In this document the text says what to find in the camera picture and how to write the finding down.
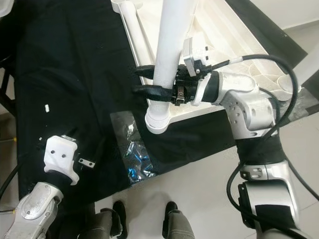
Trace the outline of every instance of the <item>white pipe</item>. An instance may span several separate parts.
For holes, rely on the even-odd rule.
[[[171,89],[174,84],[183,42],[198,0],[163,0],[154,85]],[[169,103],[151,101],[145,115],[150,132],[166,131],[170,121]]]
[[[128,25],[131,39],[134,45],[134,52],[137,55],[137,66],[144,66],[152,64],[152,60],[143,36],[141,26],[139,24],[135,5],[131,1],[124,1],[121,4],[121,11],[123,13],[126,24]]]
[[[299,86],[309,80],[317,71],[319,71],[319,44],[294,68]],[[283,90],[292,92],[289,76],[280,77],[278,84]]]

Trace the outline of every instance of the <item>table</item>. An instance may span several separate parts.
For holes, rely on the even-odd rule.
[[[306,56],[249,0],[227,2],[270,54],[293,67]],[[147,103],[131,93],[140,80],[110,1],[18,0],[13,11],[12,22],[20,26],[11,41],[16,42],[18,162],[27,160],[19,172],[20,197],[45,180],[43,141],[69,132],[79,142],[81,157],[92,159],[102,140],[104,150],[95,169],[85,168],[78,185],[65,193],[64,208],[72,210],[130,187],[110,120],[114,112],[133,112],[156,174],[235,145],[225,111],[174,123],[161,135],[146,129]],[[319,73],[305,83],[291,120],[319,111],[318,78]]]

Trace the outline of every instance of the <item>black shoe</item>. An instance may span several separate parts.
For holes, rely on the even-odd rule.
[[[177,204],[175,202],[169,202],[166,204],[165,208],[165,218],[163,221],[163,229],[161,235],[163,238],[167,239],[168,237],[168,220],[169,220],[169,213],[173,210],[178,210]]]
[[[125,212],[124,204],[121,201],[116,201],[113,204],[113,210],[115,212],[117,212],[117,214],[119,215],[120,222],[121,222],[121,225],[123,227],[122,234],[119,235],[117,238],[118,239],[126,239],[126,238],[128,238],[128,231],[126,228],[126,212]]]

